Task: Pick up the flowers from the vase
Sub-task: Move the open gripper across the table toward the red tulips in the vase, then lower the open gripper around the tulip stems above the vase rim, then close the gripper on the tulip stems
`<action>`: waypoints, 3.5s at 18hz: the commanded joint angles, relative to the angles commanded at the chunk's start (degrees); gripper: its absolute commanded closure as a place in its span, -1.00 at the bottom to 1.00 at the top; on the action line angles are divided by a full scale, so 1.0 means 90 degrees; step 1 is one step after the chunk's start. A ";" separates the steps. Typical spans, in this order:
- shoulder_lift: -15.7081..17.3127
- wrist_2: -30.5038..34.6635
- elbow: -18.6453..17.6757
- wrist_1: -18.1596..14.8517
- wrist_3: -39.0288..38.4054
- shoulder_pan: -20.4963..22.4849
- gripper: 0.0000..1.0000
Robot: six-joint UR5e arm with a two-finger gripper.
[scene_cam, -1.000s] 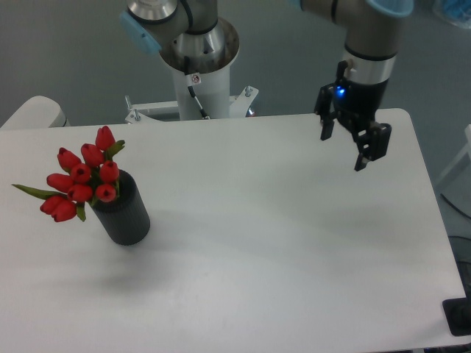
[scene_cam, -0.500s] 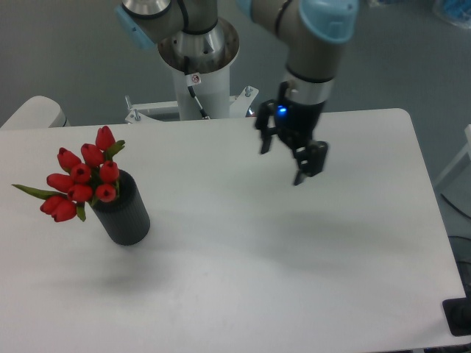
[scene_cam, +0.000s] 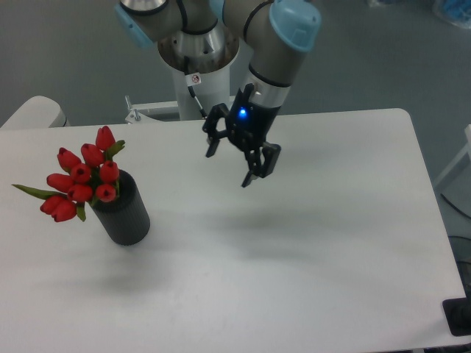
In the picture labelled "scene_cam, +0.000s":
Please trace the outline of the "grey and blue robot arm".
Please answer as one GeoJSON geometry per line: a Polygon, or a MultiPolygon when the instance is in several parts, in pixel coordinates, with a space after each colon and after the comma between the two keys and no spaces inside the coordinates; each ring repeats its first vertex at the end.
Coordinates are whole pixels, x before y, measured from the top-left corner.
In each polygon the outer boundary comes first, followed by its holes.
{"type": "Polygon", "coordinates": [[[244,185],[270,175],[281,148],[269,129],[313,49],[322,17],[311,1],[119,1],[139,47],[169,67],[181,120],[203,120],[207,156],[222,139],[244,153],[244,185]]]}

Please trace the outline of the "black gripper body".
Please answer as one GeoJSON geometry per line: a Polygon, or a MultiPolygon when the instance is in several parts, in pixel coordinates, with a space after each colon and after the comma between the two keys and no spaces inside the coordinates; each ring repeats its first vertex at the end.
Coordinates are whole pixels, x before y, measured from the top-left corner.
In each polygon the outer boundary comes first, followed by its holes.
{"type": "Polygon", "coordinates": [[[241,151],[262,147],[266,135],[276,118],[279,107],[264,107],[251,102],[255,92],[253,83],[239,89],[229,113],[224,118],[229,141],[241,151]]]}

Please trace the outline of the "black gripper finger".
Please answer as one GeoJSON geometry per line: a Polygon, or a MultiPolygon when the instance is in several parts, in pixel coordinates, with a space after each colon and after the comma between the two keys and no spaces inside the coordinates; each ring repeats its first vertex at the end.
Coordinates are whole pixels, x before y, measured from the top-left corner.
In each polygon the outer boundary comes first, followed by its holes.
{"type": "Polygon", "coordinates": [[[275,169],[281,146],[275,143],[264,142],[261,146],[250,148],[244,146],[242,149],[247,161],[248,172],[241,186],[249,186],[257,178],[265,178],[275,169]]]}
{"type": "Polygon", "coordinates": [[[227,130],[219,131],[217,125],[221,118],[226,118],[229,115],[229,112],[226,104],[217,104],[211,108],[209,115],[205,119],[202,131],[208,136],[208,150],[205,155],[207,158],[212,157],[216,153],[220,140],[227,137],[227,130]]]}

